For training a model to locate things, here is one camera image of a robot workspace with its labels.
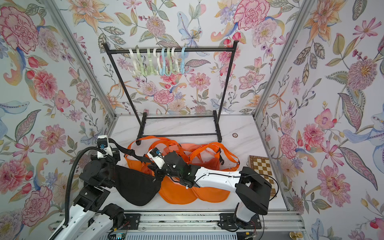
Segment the rust orange crescent bag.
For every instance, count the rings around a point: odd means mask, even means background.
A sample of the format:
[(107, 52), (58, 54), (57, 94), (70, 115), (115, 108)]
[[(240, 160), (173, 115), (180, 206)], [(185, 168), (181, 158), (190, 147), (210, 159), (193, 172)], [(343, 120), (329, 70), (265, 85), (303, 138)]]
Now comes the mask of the rust orange crescent bag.
[(224, 164), (221, 153), (225, 151), (224, 145), (213, 142), (205, 145), (181, 144), (184, 161), (189, 165), (204, 167), (210, 170), (219, 170)]

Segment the bright orange crescent bag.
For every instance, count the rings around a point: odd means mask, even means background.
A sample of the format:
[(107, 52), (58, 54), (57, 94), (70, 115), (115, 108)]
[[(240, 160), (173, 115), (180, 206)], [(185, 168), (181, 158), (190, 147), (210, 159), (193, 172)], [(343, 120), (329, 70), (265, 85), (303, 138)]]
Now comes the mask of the bright orange crescent bag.
[(197, 199), (192, 190), (174, 183), (169, 177), (163, 179), (159, 195), (172, 205), (187, 205)]

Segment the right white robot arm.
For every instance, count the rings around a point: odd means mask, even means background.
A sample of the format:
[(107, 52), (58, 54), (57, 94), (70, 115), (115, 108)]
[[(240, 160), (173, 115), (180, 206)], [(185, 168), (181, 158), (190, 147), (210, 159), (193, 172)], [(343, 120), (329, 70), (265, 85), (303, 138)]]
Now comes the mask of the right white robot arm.
[(245, 227), (254, 215), (266, 216), (271, 201), (271, 183), (249, 167), (241, 171), (226, 172), (210, 170), (201, 166), (189, 165), (176, 152), (166, 156), (154, 148), (147, 153), (153, 167), (149, 167), (161, 177), (185, 189), (214, 188), (236, 193), (240, 202), (235, 208), (234, 224)]

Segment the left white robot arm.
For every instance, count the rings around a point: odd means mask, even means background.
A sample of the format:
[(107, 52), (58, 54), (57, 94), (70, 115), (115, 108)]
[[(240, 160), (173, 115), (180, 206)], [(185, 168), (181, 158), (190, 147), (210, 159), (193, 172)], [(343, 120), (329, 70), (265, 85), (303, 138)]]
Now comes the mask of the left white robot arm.
[[(113, 179), (117, 162), (120, 160), (118, 149), (110, 145), (108, 136), (99, 136), (97, 146), (80, 151), (72, 164), (65, 194), (65, 219), (51, 235), (52, 240), (97, 240), (111, 234), (126, 222), (124, 210), (116, 204), (104, 206), (115, 186)], [(83, 155), (97, 151), (97, 155), (84, 167), (80, 179), (84, 186), (75, 199), (71, 199), (72, 183)]]

